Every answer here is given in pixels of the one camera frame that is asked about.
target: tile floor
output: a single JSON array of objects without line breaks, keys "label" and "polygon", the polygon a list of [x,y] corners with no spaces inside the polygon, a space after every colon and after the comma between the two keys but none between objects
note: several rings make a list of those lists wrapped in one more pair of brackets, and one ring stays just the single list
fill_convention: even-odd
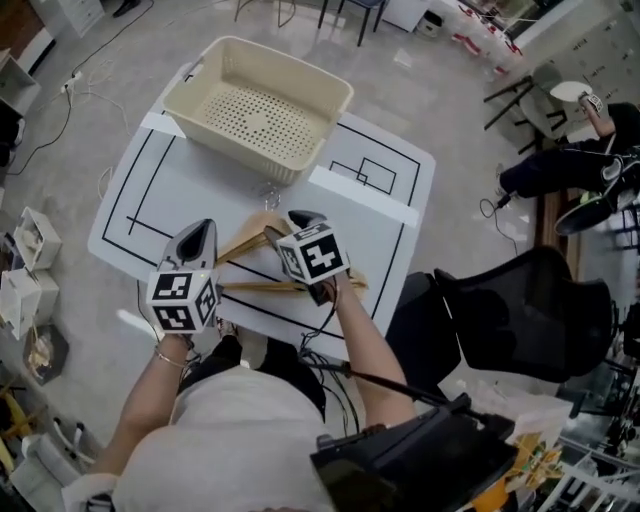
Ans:
[{"label": "tile floor", "polygon": [[[336,5],[332,0],[331,7]],[[116,7],[114,2],[106,4],[107,11]],[[26,141],[14,172],[32,148],[60,130],[66,105],[56,93],[73,66],[141,8],[120,20],[105,17],[82,40],[59,38],[36,73],[43,91],[27,117]],[[355,7],[345,9],[337,20],[328,14],[321,30],[316,7],[299,4],[295,18],[281,29],[276,9],[275,2],[255,0],[234,23],[233,0],[215,5],[156,0],[147,15],[90,59],[82,72],[99,82],[92,91],[124,107],[133,131],[179,66],[217,37],[238,35],[300,57],[354,86],[352,113],[436,159],[412,270],[439,267],[467,276],[512,258],[512,242],[496,231],[493,220],[481,216],[478,203],[483,197],[494,198],[497,164],[517,162],[516,147],[527,142],[528,134],[508,123],[483,132],[491,108],[482,102],[486,75],[480,63],[445,34],[426,41],[386,23],[375,34],[368,31],[357,48],[361,20]],[[77,87],[86,89],[86,82]],[[141,319],[135,281],[87,251],[100,201],[98,179],[107,167],[117,165],[130,138],[122,112],[92,95],[76,96],[74,103],[60,140],[37,153],[23,175],[7,179],[3,209],[13,218],[24,205],[45,212],[64,241],[52,270],[61,290],[55,322],[71,353],[64,374],[42,392],[52,407],[73,421],[83,421],[105,443],[153,341],[137,328]],[[532,244],[532,213],[533,202],[517,201],[500,214],[502,229],[517,241],[519,251]],[[206,341],[211,345],[215,337]],[[13,340],[2,343],[2,358],[16,362],[21,347]],[[465,372],[462,365],[451,378]],[[531,386],[531,379],[503,377]],[[339,428],[337,411],[334,404],[330,423]]]}]

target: black shoe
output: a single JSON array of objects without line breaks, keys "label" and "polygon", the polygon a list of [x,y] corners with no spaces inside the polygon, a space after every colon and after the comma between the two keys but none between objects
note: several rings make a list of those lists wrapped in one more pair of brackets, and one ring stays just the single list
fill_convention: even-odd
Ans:
[{"label": "black shoe", "polygon": [[124,0],[122,5],[118,7],[118,10],[113,13],[114,18],[119,18],[127,14],[131,9],[138,7],[140,5],[140,0]]}]

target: plastic laundry basket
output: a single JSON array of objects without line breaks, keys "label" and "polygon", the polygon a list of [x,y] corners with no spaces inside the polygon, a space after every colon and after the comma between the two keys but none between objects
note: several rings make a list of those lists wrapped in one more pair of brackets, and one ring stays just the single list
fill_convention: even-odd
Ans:
[{"label": "plastic laundry basket", "polygon": [[236,37],[215,41],[185,80],[164,106],[187,137],[287,185],[311,166],[353,96],[344,80]]}]

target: table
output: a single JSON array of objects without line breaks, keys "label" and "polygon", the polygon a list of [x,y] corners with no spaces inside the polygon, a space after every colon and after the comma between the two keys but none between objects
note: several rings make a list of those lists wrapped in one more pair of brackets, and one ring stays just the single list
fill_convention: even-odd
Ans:
[{"label": "table", "polygon": [[[182,70],[151,108],[163,113],[162,99],[182,79]],[[358,180],[420,212],[416,228],[399,223],[301,177],[280,191],[276,211],[324,213],[338,227],[351,264],[369,284],[363,305],[385,333],[409,269],[422,222],[435,161],[424,151],[354,116],[345,114],[331,133],[318,164]],[[89,251],[134,278],[147,281],[167,241],[185,226],[212,218],[219,247],[250,214],[264,209],[264,177],[188,139],[139,127],[125,151],[96,215]],[[220,283],[283,281],[277,254],[263,248],[220,267]],[[253,331],[299,344],[319,328],[330,311],[307,296],[256,292],[223,294],[216,314]],[[310,348],[348,359],[336,318]]]}]

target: blue chair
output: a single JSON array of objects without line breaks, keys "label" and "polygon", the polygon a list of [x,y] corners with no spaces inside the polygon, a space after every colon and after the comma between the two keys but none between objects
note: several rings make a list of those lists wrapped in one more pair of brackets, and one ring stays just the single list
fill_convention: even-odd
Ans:
[{"label": "blue chair", "polygon": [[[364,20],[362,21],[362,28],[360,29],[360,37],[358,37],[358,46],[362,44],[362,38],[364,37],[364,31],[367,28],[367,21],[369,21],[369,13],[371,9],[375,9],[378,7],[378,16],[376,17],[376,24],[373,26],[373,31],[378,30],[378,25],[380,24],[380,18],[382,18],[382,12],[384,11],[385,5],[387,4],[387,0],[349,0],[350,2],[359,5],[360,7],[364,7],[366,9],[364,13]],[[342,8],[344,7],[345,0],[341,0],[340,7],[338,7],[338,14],[342,12]],[[318,28],[322,26],[322,20],[324,20],[324,13],[327,10],[327,6],[329,5],[329,0],[324,0],[322,4],[322,12],[320,13],[320,21],[318,22]]]}]

